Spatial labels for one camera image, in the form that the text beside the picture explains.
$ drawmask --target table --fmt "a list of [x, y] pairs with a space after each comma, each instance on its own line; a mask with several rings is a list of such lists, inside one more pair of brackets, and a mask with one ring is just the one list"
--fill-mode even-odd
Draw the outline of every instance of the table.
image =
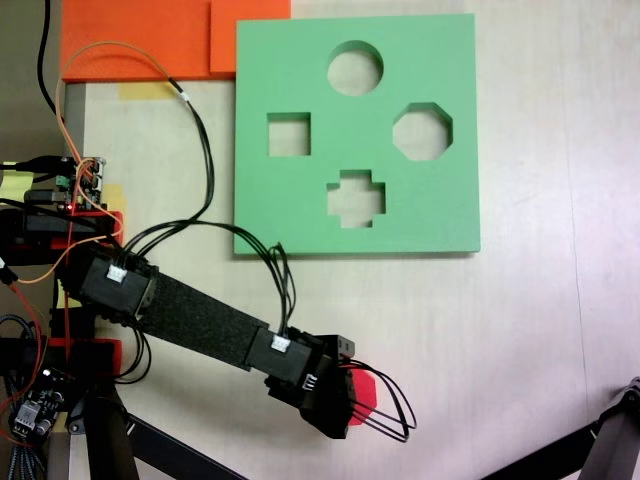
[[[640, 4], [293, 2], [301, 18], [456, 12], [476, 16], [482, 251], [291, 261], [292, 324], [353, 339], [400, 383], [419, 421], [409, 443], [363, 427], [330, 441], [268, 398], [264, 375], [157, 340], [149, 377], [120, 389], [131, 412], [252, 479], [473, 479], [591, 421], [640, 372]], [[183, 85], [216, 161], [205, 217], [232, 221], [234, 85]], [[124, 186], [131, 236], [189, 216], [204, 180], [180, 103], [119, 88], [82, 87], [68, 111]], [[191, 228], [150, 261], [277, 323], [268, 272], [224, 233]]]

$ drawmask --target square hole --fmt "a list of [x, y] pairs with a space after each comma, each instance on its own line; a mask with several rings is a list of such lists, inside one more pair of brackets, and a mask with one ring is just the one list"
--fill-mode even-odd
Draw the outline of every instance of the square hole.
[[311, 155], [310, 113], [268, 113], [269, 156]]

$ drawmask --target orange foam block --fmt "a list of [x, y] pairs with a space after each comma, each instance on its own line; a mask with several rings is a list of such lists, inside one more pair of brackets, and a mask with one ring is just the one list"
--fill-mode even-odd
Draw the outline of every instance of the orange foam block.
[[217, 78], [236, 74], [238, 20], [291, 18], [290, 0], [213, 0], [211, 3], [211, 72]]
[[[93, 42], [136, 45], [179, 80], [232, 78], [236, 21], [290, 17], [290, 0], [64, 0], [60, 65]], [[88, 50], [67, 82], [151, 81], [162, 75], [121, 47]]]

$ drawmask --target circular hole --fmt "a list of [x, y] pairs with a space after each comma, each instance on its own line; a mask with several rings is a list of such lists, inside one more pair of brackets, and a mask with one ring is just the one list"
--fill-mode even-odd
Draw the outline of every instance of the circular hole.
[[382, 73], [382, 57], [378, 50], [366, 42], [352, 41], [332, 52], [327, 78], [337, 92], [358, 96], [376, 88]]

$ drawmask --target cross-shaped hole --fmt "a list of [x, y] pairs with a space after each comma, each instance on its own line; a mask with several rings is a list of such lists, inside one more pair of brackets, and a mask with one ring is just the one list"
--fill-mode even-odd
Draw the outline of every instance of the cross-shaped hole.
[[340, 184], [327, 184], [329, 215], [340, 215], [342, 228], [370, 228], [385, 213], [384, 183], [373, 183], [370, 170], [340, 172]]

